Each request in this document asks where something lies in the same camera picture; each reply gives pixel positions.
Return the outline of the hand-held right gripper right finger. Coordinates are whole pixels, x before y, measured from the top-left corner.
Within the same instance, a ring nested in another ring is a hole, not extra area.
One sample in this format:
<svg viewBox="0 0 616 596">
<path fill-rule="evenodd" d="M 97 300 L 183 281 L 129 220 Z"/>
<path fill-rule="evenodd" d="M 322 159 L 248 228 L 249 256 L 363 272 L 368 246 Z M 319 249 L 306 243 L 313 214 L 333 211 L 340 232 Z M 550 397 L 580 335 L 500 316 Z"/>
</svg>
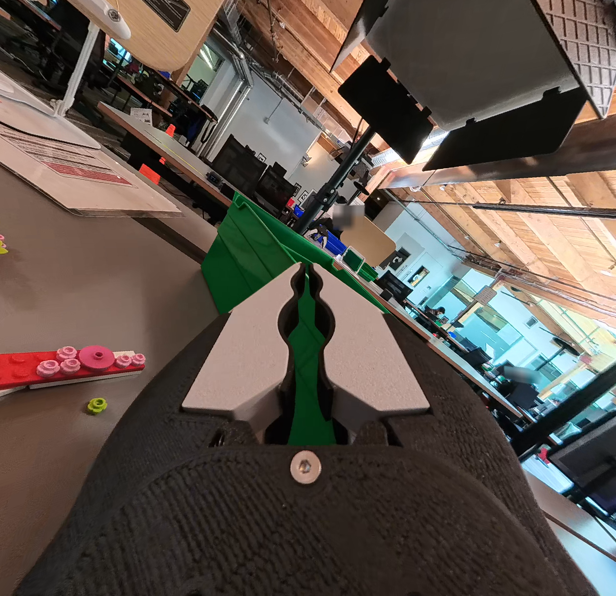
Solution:
<svg viewBox="0 0 616 596">
<path fill-rule="evenodd" d="M 318 351 L 317 398 L 335 443 L 361 427 L 431 415 L 431 405 L 392 331 L 395 318 L 318 263 L 308 269 Z"/>
</svg>

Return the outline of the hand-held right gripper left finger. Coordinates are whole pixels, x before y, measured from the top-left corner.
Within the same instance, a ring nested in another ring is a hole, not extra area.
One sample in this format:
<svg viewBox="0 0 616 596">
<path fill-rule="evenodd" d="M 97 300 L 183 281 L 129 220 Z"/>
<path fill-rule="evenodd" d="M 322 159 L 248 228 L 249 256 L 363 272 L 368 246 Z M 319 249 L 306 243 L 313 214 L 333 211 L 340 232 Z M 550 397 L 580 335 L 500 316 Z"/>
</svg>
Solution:
<svg viewBox="0 0 616 596">
<path fill-rule="evenodd" d="M 291 265 L 223 316 L 184 411 L 246 422 L 266 444 L 288 443 L 296 400 L 289 336 L 299 323 L 305 274 L 304 263 Z"/>
</svg>

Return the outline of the red white lego flower bar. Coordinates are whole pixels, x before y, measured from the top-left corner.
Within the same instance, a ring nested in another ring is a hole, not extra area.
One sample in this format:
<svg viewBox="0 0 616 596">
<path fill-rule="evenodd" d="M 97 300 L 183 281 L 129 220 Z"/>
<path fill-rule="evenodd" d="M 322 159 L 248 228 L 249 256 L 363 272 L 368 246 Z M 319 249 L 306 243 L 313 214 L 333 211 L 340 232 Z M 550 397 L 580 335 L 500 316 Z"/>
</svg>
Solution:
<svg viewBox="0 0 616 596">
<path fill-rule="evenodd" d="M 1 394 L 140 374 L 146 358 L 101 345 L 62 346 L 46 352 L 1 354 Z"/>
</svg>

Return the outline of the large green plastic bin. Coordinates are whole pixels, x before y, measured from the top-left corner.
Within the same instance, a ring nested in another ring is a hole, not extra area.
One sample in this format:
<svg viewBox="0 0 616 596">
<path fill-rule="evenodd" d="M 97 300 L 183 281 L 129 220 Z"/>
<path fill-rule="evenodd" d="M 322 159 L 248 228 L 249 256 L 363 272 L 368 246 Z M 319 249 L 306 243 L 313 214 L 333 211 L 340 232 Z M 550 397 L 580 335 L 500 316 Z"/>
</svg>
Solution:
<svg viewBox="0 0 616 596">
<path fill-rule="evenodd" d="M 219 313 L 258 291 L 297 262 L 318 263 L 381 312 L 385 308 L 349 272 L 338 269 L 334 259 L 318 246 L 299 236 L 255 203 L 236 193 L 218 235 L 201 265 Z M 289 444 L 343 444 L 343 429 L 322 416 L 317 394 L 319 351 L 325 343 L 315 325 L 315 300 L 309 287 L 299 299 L 299 321 L 289 336 L 294 352 L 296 403 Z"/>
</svg>

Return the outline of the background green bin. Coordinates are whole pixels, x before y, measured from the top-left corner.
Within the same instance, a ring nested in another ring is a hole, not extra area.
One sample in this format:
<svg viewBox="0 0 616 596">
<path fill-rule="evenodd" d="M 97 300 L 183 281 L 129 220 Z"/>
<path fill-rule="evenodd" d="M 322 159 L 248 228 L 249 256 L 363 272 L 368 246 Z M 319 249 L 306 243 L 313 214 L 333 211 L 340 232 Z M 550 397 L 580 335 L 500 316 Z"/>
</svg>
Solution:
<svg viewBox="0 0 616 596">
<path fill-rule="evenodd" d="M 348 247 L 342 256 L 342 262 L 349 267 L 353 273 L 368 283 L 378 279 L 378 272 L 371 267 L 365 257 L 353 247 Z"/>
</svg>

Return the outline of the background wooden stand board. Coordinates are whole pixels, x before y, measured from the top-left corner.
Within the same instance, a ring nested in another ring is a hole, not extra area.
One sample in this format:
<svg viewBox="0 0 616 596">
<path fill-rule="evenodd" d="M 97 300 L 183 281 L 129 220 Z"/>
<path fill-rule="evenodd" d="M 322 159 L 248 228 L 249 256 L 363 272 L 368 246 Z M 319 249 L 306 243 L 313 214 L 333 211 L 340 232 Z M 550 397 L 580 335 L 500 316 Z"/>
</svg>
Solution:
<svg viewBox="0 0 616 596">
<path fill-rule="evenodd" d="M 341 242 L 354 248 L 371 267 L 379 267 L 396 251 L 396 243 L 365 216 L 341 232 Z"/>
</svg>

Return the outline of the blue storage bin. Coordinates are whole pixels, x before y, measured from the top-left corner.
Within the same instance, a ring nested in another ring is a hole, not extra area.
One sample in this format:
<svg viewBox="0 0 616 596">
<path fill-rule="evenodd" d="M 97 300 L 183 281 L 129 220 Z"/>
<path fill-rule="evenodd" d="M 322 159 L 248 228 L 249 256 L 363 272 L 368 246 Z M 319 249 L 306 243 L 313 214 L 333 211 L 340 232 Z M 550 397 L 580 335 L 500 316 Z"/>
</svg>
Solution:
<svg viewBox="0 0 616 596">
<path fill-rule="evenodd" d="M 342 256 L 348 249 L 333 233 L 323 225 L 319 225 L 312 235 L 312 240 L 332 256 Z"/>
</svg>

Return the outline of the dark monitor back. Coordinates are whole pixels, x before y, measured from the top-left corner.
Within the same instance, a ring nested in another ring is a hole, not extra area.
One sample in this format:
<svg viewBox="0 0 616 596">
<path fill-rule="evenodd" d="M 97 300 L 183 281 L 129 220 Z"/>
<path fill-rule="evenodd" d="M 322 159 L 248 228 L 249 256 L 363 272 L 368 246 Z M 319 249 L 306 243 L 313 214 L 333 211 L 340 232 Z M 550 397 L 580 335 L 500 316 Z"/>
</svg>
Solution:
<svg viewBox="0 0 616 596">
<path fill-rule="evenodd" d="M 256 185 L 256 200 L 274 215 L 280 215 L 295 198 L 296 186 L 286 179 L 286 174 L 286 169 L 275 162 L 266 168 Z"/>
<path fill-rule="evenodd" d="M 265 161 L 258 159 L 251 148 L 242 145 L 232 134 L 210 165 L 218 175 L 247 198 L 253 197 L 267 168 Z"/>
</svg>

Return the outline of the black light stand pole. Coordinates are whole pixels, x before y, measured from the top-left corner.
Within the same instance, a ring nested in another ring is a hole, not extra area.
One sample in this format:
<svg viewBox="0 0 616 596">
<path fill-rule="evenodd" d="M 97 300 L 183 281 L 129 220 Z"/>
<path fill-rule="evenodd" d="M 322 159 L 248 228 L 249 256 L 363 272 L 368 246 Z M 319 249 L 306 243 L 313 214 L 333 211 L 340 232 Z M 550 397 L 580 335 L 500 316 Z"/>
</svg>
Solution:
<svg viewBox="0 0 616 596">
<path fill-rule="evenodd" d="M 343 181 L 347 178 L 354 166 L 359 162 L 374 134 L 374 128 L 369 125 L 358 141 L 351 145 L 349 154 L 342 163 L 340 163 L 327 183 L 320 188 L 310 204 L 304 208 L 304 214 L 294 224 L 294 232 L 300 235 L 305 234 L 316 216 L 322 210 L 331 207 L 336 198 L 337 190 L 343 184 Z"/>
</svg>

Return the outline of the black support column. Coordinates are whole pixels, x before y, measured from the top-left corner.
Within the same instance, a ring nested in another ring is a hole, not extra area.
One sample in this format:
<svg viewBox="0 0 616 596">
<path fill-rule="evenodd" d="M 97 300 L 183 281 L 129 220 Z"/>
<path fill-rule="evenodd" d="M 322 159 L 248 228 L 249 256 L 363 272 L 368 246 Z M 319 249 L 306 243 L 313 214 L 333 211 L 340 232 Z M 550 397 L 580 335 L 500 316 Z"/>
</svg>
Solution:
<svg viewBox="0 0 616 596">
<path fill-rule="evenodd" d="M 524 454 L 547 442 L 552 433 L 578 413 L 615 388 L 615 363 L 600 372 L 591 382 L 568 397 L 558 407 L 511 439 L 511 446 L 520 459 Z"/>
</svg>

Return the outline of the long office desk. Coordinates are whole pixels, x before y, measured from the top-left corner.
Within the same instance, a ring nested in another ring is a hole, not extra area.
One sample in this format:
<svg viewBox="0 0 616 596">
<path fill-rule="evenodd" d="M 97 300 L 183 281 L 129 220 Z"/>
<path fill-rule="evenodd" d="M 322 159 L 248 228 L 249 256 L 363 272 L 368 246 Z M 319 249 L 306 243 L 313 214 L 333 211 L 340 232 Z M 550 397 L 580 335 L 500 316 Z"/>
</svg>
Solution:
<svg viewBox="0 0 616 596">
<path fill-rule="evenodd" d="M 159 158 L 165 158 L 165 167 L 174 166 L 182 175 L 189 177 L 202 191 L 216 199 L 224 207 L 228 208 L 232 204 L 233 199 L 225 196 L 207 179 L 210 166 L 189 149 L 183 147 L 172 136 L 104 102 L 99 101 L 97 109 L 105 117 L 126 130 L 127 133 L 137 138 L 153 154 Z"/>
</svg>

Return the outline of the laminated instruction sheet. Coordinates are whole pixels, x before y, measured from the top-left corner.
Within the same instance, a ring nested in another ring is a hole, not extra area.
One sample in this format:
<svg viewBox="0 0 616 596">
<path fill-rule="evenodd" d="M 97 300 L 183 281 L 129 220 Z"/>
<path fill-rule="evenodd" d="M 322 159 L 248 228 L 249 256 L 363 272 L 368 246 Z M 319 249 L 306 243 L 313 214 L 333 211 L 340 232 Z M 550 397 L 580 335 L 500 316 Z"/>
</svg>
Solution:
<svg viewBox="0 0 616 596">
<path fill-rule="evenodd" d="M 100 149 L 48 140 L 2 125 L 1 166 L 74 215 L 183 216 L 149 181 Z"/>
</svg>

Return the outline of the black overhead light panel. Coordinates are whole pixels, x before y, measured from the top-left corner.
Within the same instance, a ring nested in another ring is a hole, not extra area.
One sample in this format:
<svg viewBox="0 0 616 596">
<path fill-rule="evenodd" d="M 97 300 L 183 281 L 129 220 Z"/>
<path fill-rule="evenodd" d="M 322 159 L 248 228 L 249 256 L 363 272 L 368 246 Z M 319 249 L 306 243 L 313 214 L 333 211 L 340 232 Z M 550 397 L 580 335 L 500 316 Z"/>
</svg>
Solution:
<svg viewBox="0 0 616 596">
<path fill-rule="evenodd" d="M 363 0 L 339 94 L 429 183 L 612 167 L 615 0 Z"/>
</svg>

